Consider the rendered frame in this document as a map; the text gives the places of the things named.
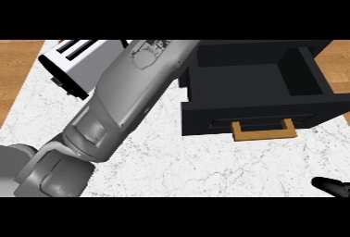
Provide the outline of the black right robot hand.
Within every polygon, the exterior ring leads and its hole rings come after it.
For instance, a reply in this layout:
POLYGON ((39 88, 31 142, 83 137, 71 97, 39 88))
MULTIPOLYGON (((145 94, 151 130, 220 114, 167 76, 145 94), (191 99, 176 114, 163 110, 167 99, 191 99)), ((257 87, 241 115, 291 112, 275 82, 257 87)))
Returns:
POLYGON ((350 182, 342 182, 325 177, 315 177, 312 179, 312 185, 336 197, 350 197, 350 182))

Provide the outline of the black drawer front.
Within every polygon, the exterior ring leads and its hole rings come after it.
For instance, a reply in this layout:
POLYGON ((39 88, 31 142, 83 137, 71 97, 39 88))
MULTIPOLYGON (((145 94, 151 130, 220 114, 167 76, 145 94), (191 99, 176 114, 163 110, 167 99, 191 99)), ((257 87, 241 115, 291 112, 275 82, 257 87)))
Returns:
POLYGON ((284 99, 201 101, 182 103, 182 135, 232 133, 231 123, 247 131, 268 131, 293 119, 297 129, 309 129, 350 111, 350 94, 288 96, 284 99))

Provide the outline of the black open drawer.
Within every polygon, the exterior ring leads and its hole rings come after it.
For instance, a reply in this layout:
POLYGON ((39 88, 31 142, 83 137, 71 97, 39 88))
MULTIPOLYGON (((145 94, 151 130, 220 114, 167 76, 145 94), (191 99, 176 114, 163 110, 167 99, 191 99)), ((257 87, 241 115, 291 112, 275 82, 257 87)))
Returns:
POLYGON ((204 40, 179 78, 192 103, 287 103, 346 99, 315 57, 327 40, 204 40))

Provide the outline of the white toaster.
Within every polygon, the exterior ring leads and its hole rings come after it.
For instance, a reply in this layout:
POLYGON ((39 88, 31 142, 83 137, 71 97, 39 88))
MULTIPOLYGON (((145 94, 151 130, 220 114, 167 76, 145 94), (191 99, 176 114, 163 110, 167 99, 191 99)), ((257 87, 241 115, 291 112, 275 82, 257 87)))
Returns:
POLYGON ((126 40, 64 40, 39 56, 52 81, 68 95, 88 98, 127 45, 126 40))

